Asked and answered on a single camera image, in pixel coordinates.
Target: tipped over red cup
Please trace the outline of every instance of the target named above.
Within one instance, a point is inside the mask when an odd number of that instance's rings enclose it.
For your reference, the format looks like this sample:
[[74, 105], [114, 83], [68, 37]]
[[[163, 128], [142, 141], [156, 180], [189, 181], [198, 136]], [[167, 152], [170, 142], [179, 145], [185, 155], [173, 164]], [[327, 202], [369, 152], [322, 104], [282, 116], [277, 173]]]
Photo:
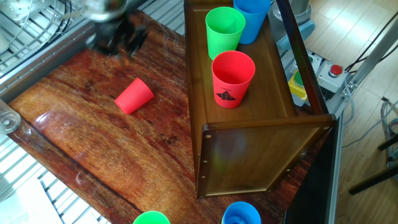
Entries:
[[229, 50], [214, 58], [211, 70], [216, 103], [224, 108], [237, 107], [256, 71], [253, 60], [242, 52]]
[[131, 114], [153, 97], [154, 94], [149, 87], [136, 78], [114, 102], [124, 113]]

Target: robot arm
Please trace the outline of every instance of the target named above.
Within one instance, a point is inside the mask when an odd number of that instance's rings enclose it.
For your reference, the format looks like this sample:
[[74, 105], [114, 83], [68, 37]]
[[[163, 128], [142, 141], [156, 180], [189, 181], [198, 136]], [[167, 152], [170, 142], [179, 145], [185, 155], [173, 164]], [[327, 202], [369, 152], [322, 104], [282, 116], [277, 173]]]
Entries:
[[95, 23], [95, 36], [88, 47], [107, 56], [116, 56], [132, 59], [141, 48], [146, 37], [146, 27], [136, 27], [129, 19], [130, 12], [146, 0], [80, 0], [77, 4], [82, 6], [78, 15]]

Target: wooden table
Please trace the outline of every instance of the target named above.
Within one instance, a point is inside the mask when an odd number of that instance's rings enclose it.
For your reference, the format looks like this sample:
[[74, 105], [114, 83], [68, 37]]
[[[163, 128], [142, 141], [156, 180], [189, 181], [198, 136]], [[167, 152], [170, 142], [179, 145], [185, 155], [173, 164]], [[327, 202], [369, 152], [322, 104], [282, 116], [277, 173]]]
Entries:
[[[22, 121], [9, 137], [113, 224], [149, 210], [171, 223], [219, 223], [236, 201], [279, 223], [317, 151], [273, 192], [197, 199], [184, 37], [142, 12], [132, 18], [149, 33], [132, 63], [76, 54], [11, 102]], [[155, 97], [126, 115], [114, 99], [135, 78]]]

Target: blue cup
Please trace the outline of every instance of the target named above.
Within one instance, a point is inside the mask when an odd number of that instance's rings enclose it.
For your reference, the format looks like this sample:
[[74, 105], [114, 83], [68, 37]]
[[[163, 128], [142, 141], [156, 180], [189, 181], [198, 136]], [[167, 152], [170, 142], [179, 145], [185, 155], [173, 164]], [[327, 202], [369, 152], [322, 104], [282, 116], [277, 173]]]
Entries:
[[234, 9], [241, 12], [246, 20], [240, 44], [251, 44], [256, 40], [270, 6], [271, 0], [234, 0]]
[[261, 224], [260, 214], [249, 203], [235, 202], [225, 211], [222, 224]]

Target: wooden box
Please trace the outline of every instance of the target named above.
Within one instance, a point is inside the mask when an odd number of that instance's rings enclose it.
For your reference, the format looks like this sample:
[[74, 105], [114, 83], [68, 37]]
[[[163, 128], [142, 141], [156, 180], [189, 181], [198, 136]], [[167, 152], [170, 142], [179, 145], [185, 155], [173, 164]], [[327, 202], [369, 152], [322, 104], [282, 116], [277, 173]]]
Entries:
[[215, 7], [232, 7], [232, 0], [185, 0], [188, 99], [198, 198], [271, 191], [335, 122], [327, 112], [289, 2], [280, 0], [278, 4], [311, 114], [302, 113], [293, 103], [267, 19], [254, 43], [237, 48], [256, 64], [244, 99], [234, 109], [218, 106], [213, 98], [205, 17]]

